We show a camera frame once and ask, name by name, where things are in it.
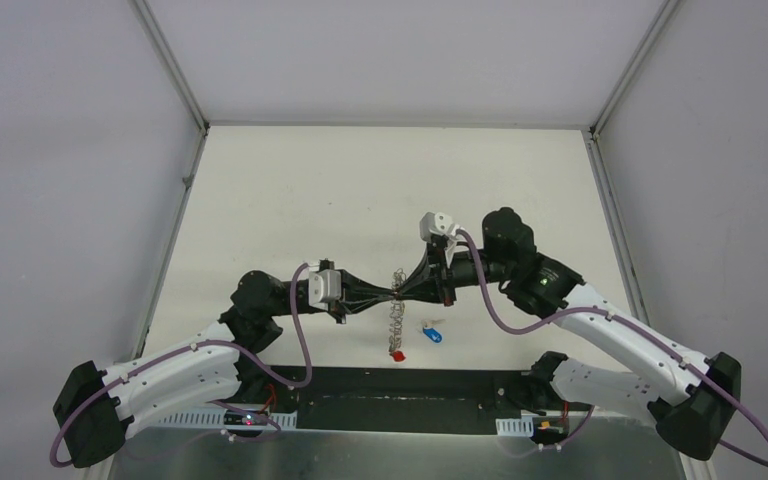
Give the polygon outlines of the metal disc with key rings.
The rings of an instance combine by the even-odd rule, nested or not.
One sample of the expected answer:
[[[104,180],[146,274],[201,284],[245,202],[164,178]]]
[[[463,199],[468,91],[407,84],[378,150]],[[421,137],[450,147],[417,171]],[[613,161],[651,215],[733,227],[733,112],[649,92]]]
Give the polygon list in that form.
[[[397,269],[391,278],[391,288],[396,292],[402,284],[405,282],[407,276],[403,269]],[[390,301],[390,313],[389,313],[389,355],[397,350],[401,351],[402,348],[402,329],[403,318],[405,313],[405,303],[400,299],[394,297]]]

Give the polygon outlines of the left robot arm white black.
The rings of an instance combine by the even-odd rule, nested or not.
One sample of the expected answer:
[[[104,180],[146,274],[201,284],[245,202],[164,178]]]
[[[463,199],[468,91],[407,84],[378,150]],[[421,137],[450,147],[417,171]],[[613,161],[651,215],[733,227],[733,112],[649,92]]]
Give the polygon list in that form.
[[[73,368],[53,406],[59,425],[49,451],[56,468],[87,468],[115,454],[143,428],[180,410],[234,397],[257,402],[265,378],[302,389],[313,379],[312,358],[300,314],[326,313],[337,322],[397,297],[381,287],[323,263],[302,277],[297,268],[284,282],[263,271],[241,277],[231,307],[204,330],[154,355],[99,368],[87,361]],[[279,316],[291,316],[304,360],[304,375],[283,377],[259,353],[282,333]]]

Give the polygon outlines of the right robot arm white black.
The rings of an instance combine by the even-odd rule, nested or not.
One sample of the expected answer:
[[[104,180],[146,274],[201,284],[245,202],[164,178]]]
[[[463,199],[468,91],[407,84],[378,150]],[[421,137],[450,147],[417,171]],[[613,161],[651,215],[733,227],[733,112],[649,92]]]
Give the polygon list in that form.
[[[459,288],[489,295],[496,283],[519,310],[571,332],[624,366],[615,372],[568,354],[547,352],[528,372],[529,400],[543,410],[584,403],[636,419],[680,453],[708,460],[721,444],[740,397],[742,366],[725,352],[706,355],[658,333],[601,295],[575,270],[538,251],[533,230],[511,208],[487,214],[483,246],[450,216],[428,212],[419,222],[424,259],[398,290],[402,300],[452,305]]]

